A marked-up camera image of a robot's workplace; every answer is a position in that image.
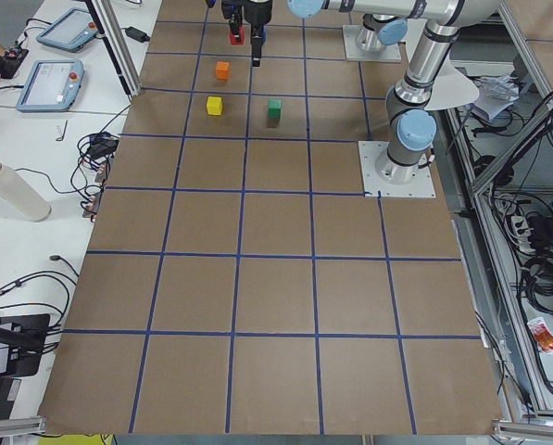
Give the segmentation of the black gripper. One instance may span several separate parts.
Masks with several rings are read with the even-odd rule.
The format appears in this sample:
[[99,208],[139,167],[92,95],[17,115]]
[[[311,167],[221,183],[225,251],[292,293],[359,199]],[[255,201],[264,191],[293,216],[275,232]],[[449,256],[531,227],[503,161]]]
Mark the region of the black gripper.
[[230,23],[243,22],[243,5],[241,0],[221,0],[221,13]]
[[265,29],[263,26],[271,21],[272,0],[244,0],[244,18],[251,25],[251,58],[254,68],[261,65],[262,48],[265,42]]

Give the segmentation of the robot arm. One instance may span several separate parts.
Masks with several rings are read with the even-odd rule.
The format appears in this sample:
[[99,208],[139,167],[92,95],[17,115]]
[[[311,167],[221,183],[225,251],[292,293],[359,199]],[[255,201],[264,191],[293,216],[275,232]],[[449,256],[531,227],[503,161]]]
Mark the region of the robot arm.
[[[315,16],[325,9],[328,1],[287,1],[289,10],[300,19]],[[245,42],[243,21],[250,25],[252,57],[258,63],[262,46],[266,41],[266,25],[272,17],[272,1],[221,1],[221,14],[229,23],[229,37],[232,45]],[[400,42],[408,31],[408,21],[396,16],[365,13],[362,18],[364,34],[358,43],[365,51],[372,50],[375,42],[383,46]]]
[[392,166],[411,168],[432,145],[436,123],[424,110],[434,81],[449,50],[464,27],[494,14],[498,1],[290,1],[289,10],[301,19],[322,10],[351,11],[402,19],[425,19],[426,24],[404,77],[386,98],[389,123],[394,135],[386,158]]

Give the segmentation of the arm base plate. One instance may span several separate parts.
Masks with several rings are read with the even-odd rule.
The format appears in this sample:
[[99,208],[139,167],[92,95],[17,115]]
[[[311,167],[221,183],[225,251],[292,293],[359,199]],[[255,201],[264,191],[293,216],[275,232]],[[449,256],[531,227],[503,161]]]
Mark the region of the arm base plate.
[[376,32],[363,25],[344,25],[346,60],[382,63],[399,63],[402,59],[399,44],[383,44]]
[[395,165],[386,141],[358,141],[364,195],[366,197],[436,198],[428,159],[422,155],[414,166]]

